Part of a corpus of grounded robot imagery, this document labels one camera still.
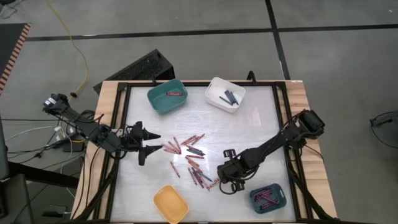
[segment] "yellow cable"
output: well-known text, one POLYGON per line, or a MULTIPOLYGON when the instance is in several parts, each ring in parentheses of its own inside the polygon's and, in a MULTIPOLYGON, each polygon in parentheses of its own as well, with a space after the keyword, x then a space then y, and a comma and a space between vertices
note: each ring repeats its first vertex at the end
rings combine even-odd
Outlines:
POLYGON ((86 57, 85 57, 85 55, 83 54, 83 52, 75 45, 70 31, 69 31, 67 25, 65 25, 65 23, 64 23, 63 20, 61 19, 60 15, 56 12, 56 10, 52 7, 52 5, 49 3, 48 0, 44 0, 44 1, 45 1, 45 3, 48 5, 48 7, 51 9, 51 11, 58 17, 58 19, 59 19, 59 21, 61 22, 63 28, 65 28, 66 32, 68 33, 70 42, 72 43, 73 47, 74 47, 77 51, 79 51, 80 55, 83 57, 83 60, 85 61, 86 75, 85 75, 85 79, 83 80, 83 82, 82 82, 82 83, 80 84, 80 86, 74 91, 74 93, 77 93, 77 92, 80 90, 80 88, 82 88, 82 86, 86 83, 87 78, 88 78, 88 64, 87 64, 86 57))
POLYGON ((72 142, 73 143, 82 143, 82 142, 85 142, 86 141, 86 139, 82 139, 82 140, 73 140, 72 142))

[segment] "wooden table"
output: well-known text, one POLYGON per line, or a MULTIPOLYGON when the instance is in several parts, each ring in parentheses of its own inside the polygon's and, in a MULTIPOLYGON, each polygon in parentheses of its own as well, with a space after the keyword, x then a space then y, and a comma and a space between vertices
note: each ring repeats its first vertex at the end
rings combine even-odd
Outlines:
MULTIPOLYGON (((230 80, 231 82, 251 82, 250 80, 230 80)), ((301 112, 304 109, 310 109, 308 100, 307 100, 307 95, 305 93, 305 88, 304 84, 302 81, 285 81, 285 80, 258 80, 257 82, 285 82, 286 89, 287 89, 287 96, 289 98, 289 103, 290 103, 290 109, 292 112, 292 115, 295 115, 299 112, 301 112)), ((128 81, 129 83, 150 83, 151 81, 128 81)), ((185 80, 183 82, 210 82, 210 80, 185 80)), ((103 86, 101 89, 101 93, 99 95, 98 99, 98 104, 96 108, 96 117, 100 116, 101 114, 104 114, 104 116, 101 119, 101 123, 110 125, 111 124, 111 119, 113 116, 113 109, 116 101, 116 93, 117 93, 117 88, 118 88, 118 81, 106 81, 103 82, 103 86)), ((116 117, 116 127, 118 127, 121 123, 121 116, 122 116, 122 111, 123 111, 123 106, 124 106, 124 95, 126 94, 125 91, 121 92, 121 97, 120 97, 120 104, 119 104, 119 109, 118 109, 118 114, 116 117)), ((280 103, 281 103, 281 110, 282 110, 282 117, 284 121, 286 121, 286 110, 284 107, 284 101, 281 97, 280 94, 280 103)), ((307 140, 307 145, 314 148, 318 152, 320 151, 318 141, 316 140, 307 140)), ((76 197, 75 197, 75 203, 73 204, 73 211, 72 214, 75 212, 76 207, 78 205, 78 202, 80 200, 81 194, 83 194, 83 197, 81 199, 81 203, 79 208, 76 211, 75 217, 77 217, 85 208, 86 205, 86 197, 87 197, 87 192, 88 194, 88 202, 91 201, 93 198, 94 194, 98 190, 99 182, 100 182, 100 175, 101 175, 101 170, 103 167, 103 161, 104 161, 104 155, 105 151, 100 150, 98 151, 97 155, 94 158, 93 161, 93 167, 91 170, 91 183, 90 187, 88 186, 88 176, 90 174, 90 164, 93 160, 94 153, 96 151, 97 147, 89 143, 86 151, 86 160, 85 160, 85 181, 83 183, 83 172, 80 177, 78 189, 76 192, 76 197)), ((322 162, 322 159, 319 157, 319 155, 315 154, 311 150, 308 150, 306 148, 303 149, 302 153, 302 164, 303 164, 303 170, 305 174, 305 179, 307 183, 308 190, 311 192, 311 194, 314 196, 314 198, 317 200, 317 202, 323 207, 323 209, 331 216, 336 217, 336 210, 335 210, 335 204, 333 203, 333 198, 331 196, 330 192, 330 187, 329 187, 329 182, 326 176, 326 170, 325 166, 322 162)), ((104 218, 105 217, 105 211, 106 211, 106 204, 108 202, 108 190, 105 192, 102 198, 102 203, 101 203, 101 208, 99 212, 99 218, 104 218)), ((304 204, 304 199, 302 197, 302 194, 298 188, 296 188, 297 191, 297 196, 298 196, 298 204, 300 207, 300 215, 302 218, 306 218, 306 212, 305 212, 305 204, 304 204)))

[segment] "black box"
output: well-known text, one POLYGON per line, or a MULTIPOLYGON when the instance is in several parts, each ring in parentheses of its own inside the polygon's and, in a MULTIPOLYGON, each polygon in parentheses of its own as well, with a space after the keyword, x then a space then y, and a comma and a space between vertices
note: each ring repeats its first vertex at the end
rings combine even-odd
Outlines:
MULTIPOLYGON (((171 80, 175 78, 173 65, 157 50, 153 50, 118 71, 104 81, 110 80, 171 80)), ((100 94, 102 82, 95 85, 94 91, 100 94)))

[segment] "white cable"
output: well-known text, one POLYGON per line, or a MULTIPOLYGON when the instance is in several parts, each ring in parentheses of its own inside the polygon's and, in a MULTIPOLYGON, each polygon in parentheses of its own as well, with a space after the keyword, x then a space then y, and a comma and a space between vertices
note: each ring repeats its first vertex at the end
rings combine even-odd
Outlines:
POLYGON ((32 129, 23 131, 23 132, 21 132, 21 133, 15 134, 15 135, 13 135, 13 136, 7 138, 6 141, 8 141, 8 140, 10 140, 10 139, 13 139, 13 138, 15 138, 15 137, 17 137, 17 136, 20 136, 21 134, 25 134, 25 133, 28 133, 28 132, 30 132, 30 131, 36 131, 36 130, 45 129, 45 128, 54 128, 54 126, 46 126, 46 127, 32 128, 32 129))
MULTIPOLYGON (((73 143, 72 143, 72 139, 70 139, 69 135, 67 135, 67 134, 65 134, 65 133, 63 132, 63 128, 61 128, 61 132, 62 132, 63 135, 65 135, 65 136, 69 139, 69 141, 70 141, 70 153, 69 153, 69 157, 68 157, 68 159, 67 159, 67 160, 69 160, 69 159, 71 158, 71 156, 72 156, 72 153, 73 153, 73 143)), ((62 168, 63 168, 63 165, 64 165, 64 164, 65 164, 65 162, 63 162, 63 163, 62 163, 62 166, 61 166, 61 174, 62 174, 62 168)), ((70 193, 70 195, 72 195, 72 197, 75 198, 75 196, 72 194, 72 192, 70 192, 69 188, 66 187, 66 189, 67 189, 67 191, 70 193)))

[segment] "wooden table edge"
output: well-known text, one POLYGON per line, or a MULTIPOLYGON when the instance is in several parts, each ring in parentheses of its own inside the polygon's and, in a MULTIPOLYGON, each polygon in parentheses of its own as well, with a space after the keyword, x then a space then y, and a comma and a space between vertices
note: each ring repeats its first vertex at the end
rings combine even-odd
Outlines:
MULTIPOLYGON (((168 80, 156 80, 157 83, 167 82, 168 80)), ((211 80, 182 80, 185 83, 195 83, 195 82, 210 82, 211 80)), ((251 80, 229 80, 230 82, 252 82, 251 80)), ((287 95, 290 102, 290 109, 292 110, 292 115, 302 111, 303 109, 310 109, 308 104, 307 95, 305 92, 303 81, 301 80, 257 80, 257 82, 285 82, 287 87, 287 95)), ((101 123, 110 125, 112 113, 113 113, 113 106, 116 100, 116 92, 118 83, 152 83, 151 80, 126 80, 126 81, 104 81, 101 89, 101 93, 98 98, 98 104, 96 107, 96 117, 104 114, 103 118, 101 119, 101 123)), ((286 111, 284 109, 284 105, 281 102, 281 109, 282 115, 286 118, 286 111)), ((120 110, 123 106, 119 107, 118 113, 118 120, 120 120, 121 112, 120 110)), ((319 143, 318 141, 309 141, 308 145, 311 145, 312 148, 316 149, 319 153, 319 143)), ((89 164, 92 160, 93 154, 96 151, 96 146, 92 143, 88 144, 86 150, 86 159, 85 159, 85 186, 88 185, 88 174, 89 174, 89 164)), ((104 158, 104 151, 99 150, 95 157, 93 171, 91 173, 91 184, 90 184, 90 194, 88 197, 88 201, 96 193, 98 186, 99 186, 99 179, 100 173, 103 166, 103 158, 104 158)), ((333 202, 333 197, 331 195, 329 182, 326 176, 325 166, 322 163, 320 158, 314 157, 314 155, 309 154, 307 151, 303 151, 302 155, 303 161, 303 168, 304 173, 307 181, 307 187, 309 191, 313 194, 315 199, 318 203, 323 207, 323 209, 331 216, 336 217, 336 210, 335 204, 333 202), (318 186, 318 182, 322 181, 323 184, 321 187, 318 186)), ((80 195, 83 193, 83 198, 81 200, 81 205, 79 206, 75 217, 77 217, 85 208, 86 203, 86 196, 87 196, 87 187, 85 187, 84 191, 82 191, 82 179, 83 172, 80 176, 80 181, 78 184, 78 188, 76 190, 75 201, 73 204, 72 214, 75 212, 76 207, 78 205, 78 201, 80 199, 80 195)), ((104 213, 106 210, 106 203, 108 201, 108 190, 103 195, 101 209, 99 213, 99 218, 104 218, 104 213)), ((300 193, 299 189, 296 188, 298 202, 300 207, 300 214, 302 218, 306 218, 305 214, 305 205, 303 202, 302 194, 300 193)))

